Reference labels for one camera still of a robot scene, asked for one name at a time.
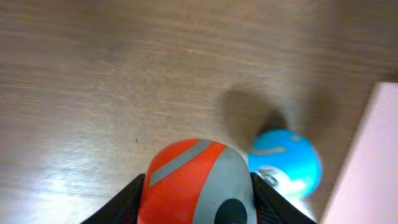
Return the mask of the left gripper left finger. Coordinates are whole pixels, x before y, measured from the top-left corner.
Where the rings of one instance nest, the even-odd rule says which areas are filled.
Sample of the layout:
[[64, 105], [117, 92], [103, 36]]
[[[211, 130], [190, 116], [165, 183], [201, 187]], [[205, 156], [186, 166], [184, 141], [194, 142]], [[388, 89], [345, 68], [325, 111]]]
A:
[[139, 174], [81, 224], [136, 224], [145, 174]]

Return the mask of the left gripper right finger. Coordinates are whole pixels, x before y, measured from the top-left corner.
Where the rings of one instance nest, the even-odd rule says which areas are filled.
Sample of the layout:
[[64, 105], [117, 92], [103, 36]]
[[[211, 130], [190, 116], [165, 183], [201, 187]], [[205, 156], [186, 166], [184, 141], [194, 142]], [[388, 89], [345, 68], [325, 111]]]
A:
[[258, 174], [251, 172], [258, 224], [317, 224], [283, 198]]

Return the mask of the blue toy ball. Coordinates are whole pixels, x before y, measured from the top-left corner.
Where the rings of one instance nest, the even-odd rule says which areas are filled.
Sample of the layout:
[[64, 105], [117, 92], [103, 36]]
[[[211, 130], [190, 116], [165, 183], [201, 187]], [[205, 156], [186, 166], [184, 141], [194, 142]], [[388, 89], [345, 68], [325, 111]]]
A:
[[309, 196], [322, 179], [322, 160], [313, 144], [288, 129], [262, 133], [248, 153], [248, 167], [284, 197]]

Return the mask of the red toy ball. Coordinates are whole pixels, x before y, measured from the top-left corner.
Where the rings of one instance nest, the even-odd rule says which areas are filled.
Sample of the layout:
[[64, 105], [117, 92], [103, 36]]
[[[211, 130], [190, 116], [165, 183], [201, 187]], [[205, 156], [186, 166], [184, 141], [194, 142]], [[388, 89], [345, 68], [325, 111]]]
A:
[[257, 223], [246, 161], [209, 139], [177, 141], [151, 160], [138, 223]]

